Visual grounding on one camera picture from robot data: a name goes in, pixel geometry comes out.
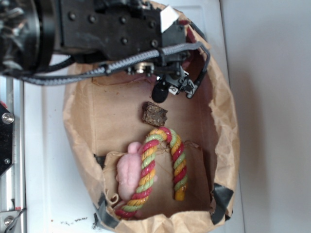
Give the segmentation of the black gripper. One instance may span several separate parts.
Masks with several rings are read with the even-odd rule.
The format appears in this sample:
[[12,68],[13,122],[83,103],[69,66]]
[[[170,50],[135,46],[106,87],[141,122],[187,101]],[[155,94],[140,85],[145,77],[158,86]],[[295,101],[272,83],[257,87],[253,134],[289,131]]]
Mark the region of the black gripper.
[[171,7],[143,0],[57,0],[54,3],[55,51],[80,64],[103,64],[105,73],[120,70],[156,75],[155,100],[197,85],[182,68],[189,56],[184,26]]

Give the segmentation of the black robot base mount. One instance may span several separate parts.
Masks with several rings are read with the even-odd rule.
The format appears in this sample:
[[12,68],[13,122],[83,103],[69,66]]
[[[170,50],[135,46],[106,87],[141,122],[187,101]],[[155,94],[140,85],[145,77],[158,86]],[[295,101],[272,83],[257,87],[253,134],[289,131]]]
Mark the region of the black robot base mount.
[[14,115],[7,105],[0,102],[0,176],[2,177],[13,163]]

